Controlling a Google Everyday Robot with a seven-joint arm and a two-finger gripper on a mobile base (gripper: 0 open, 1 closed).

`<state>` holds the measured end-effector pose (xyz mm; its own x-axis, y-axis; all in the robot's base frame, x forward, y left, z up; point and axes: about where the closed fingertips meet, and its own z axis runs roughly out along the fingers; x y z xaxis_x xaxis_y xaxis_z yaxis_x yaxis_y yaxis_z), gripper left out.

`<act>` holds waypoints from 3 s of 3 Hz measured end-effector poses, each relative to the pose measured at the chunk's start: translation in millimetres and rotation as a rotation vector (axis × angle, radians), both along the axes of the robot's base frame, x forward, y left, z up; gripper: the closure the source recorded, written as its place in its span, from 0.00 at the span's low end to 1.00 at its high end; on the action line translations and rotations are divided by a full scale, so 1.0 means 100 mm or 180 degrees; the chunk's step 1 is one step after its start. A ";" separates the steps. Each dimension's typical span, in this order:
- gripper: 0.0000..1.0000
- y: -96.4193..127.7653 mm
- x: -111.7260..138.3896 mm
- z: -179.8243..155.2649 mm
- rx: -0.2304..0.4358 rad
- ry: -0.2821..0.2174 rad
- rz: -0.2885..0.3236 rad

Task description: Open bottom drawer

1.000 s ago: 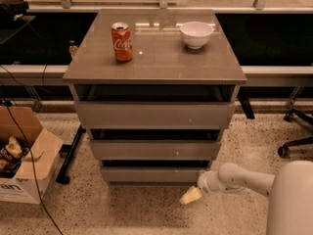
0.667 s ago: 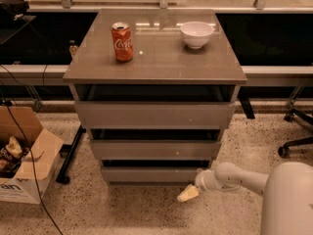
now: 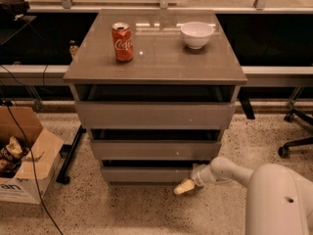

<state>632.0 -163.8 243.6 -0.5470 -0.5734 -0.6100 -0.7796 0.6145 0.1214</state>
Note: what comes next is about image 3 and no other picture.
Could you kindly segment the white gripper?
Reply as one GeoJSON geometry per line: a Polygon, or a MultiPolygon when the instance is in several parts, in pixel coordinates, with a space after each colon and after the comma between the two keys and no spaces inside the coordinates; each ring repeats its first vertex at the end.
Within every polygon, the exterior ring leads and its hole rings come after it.
{"type": "Polygon", "coordinates": [[[191,179],[184,179],[175,189],[176,195],[189,192],[195,188],[195,184],[199,187],[205,186],[207,183],[214,183],[215,177],[211,171],[209,164],[193,164],[191,179]]]}

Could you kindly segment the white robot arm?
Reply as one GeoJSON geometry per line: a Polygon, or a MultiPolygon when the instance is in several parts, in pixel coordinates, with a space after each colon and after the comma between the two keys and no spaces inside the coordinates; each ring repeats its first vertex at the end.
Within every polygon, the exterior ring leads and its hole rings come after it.
{"type": "Polygon", "coordinates": [[[174,193],[207,183],[236,181],[246,188],[246,235],[309,235],[313,229],[313,182],[279,164],[252,170],[217,157],[196,165],[174,193]]]}

